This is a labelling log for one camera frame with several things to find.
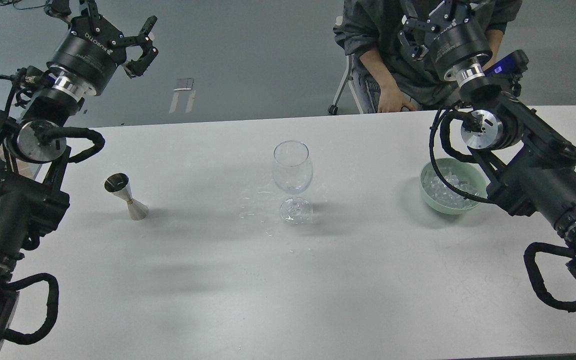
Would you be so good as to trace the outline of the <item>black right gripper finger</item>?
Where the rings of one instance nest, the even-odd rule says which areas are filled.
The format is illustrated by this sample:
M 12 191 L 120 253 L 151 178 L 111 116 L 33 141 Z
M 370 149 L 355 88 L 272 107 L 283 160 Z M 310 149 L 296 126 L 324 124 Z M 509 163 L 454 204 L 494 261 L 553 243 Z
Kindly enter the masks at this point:
M 441 0 L 430 12 L 430 24 L 437 28 L 466 23 L 488 0 Z
M 401 52 L 405 59 L 421 61 L 428 54 L 426 37 L 430 36 L 430 42 L 438 37 L 439 30 L 431 25 L 431 19 L 419 20 L 416 17 L 404 15 L 401 20 L 402 28 L 398 32 L 398 41 L 401 44 Z

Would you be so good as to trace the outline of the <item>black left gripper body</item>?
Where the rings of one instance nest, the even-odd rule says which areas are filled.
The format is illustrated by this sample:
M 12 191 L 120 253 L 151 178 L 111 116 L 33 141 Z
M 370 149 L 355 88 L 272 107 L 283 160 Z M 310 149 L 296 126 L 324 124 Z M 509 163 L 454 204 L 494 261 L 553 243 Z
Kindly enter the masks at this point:
M 110 48 L 86 30 L 69 30 L 46 66 L 54 74 L 71 73 L 87 83 L 88 94 L 100 96 L 124 62 L 125 50 Z

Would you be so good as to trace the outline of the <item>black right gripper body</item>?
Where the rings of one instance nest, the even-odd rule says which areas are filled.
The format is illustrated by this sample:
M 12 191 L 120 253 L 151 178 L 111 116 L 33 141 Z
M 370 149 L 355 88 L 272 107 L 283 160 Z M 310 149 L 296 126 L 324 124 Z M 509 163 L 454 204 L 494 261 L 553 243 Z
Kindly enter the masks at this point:
M 472 60 L 484 65 L 493 55 L 482 27 L 474 20 L 432 25 L 427 48 L 437 75 L 446 82 L 457 79 L 454 68 L 460 71 Z

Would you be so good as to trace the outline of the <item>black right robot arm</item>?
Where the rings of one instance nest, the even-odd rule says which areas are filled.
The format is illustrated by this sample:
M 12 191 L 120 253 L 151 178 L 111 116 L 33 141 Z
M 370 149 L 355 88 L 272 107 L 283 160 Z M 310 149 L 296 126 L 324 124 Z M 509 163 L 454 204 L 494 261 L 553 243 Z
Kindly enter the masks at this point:
M 413 60 L 430 59 L 446 82 L 457 82 L 459 100 L 437 111 L 430 126 L 430 164 L 436 174 L 435 136 L 443 150 L 462 163 L 477 164 L 489 179 L 483 197 L 448 189 L 479 203 L 497 205 L 509 215 L 539 212 L 566 246 L 531 243 L 523 255 L 537 298 L 551 308 L 576 312 L 576 301 L 555 299 L 546 289 L 537 253 L 569 258 L 576 278 L 576 146 L 520 100 L 519 80 L 528 57 L 515 50 L 487 70 L 492 56 L 482 28 L 474 20 L 483 1 L 444 0 L 418 16 L 403 0 L 398 40 Z

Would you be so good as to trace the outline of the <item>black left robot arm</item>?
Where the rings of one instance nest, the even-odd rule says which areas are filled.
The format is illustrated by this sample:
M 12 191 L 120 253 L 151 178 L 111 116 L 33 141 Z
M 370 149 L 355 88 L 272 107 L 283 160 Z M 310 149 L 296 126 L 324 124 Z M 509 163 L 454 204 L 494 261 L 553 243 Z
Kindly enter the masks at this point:
M 126 36 L 81 0 L 73 16 L 68 0 L 48 0 L 44 11 L 68 32 L 46 69 L 19 68 L 0 74 L 0 349 L 4 342 L 35 344 L 58 318 L 59 286 L 49 273 L 12 280 L 18 261 L 57 230 L 70 207 L 61 190 L 69 164 L 83 162 L 105 146 L 92 129 L 66 126 L 86 96 L 100 96 L 119 67 L 130 78 L 144 75 L 159 54 L 150 16 L 137 35 Z

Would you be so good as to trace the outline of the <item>person's bare hand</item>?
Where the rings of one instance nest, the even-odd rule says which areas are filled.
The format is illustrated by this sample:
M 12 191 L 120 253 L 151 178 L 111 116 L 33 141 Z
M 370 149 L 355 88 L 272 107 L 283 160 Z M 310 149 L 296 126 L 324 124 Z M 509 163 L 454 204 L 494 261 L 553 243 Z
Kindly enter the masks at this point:
M 413 105 L 411 97 L 403 93 L 397 86 L 381 88 L 377 113 L 413 112 L 417 107 Z

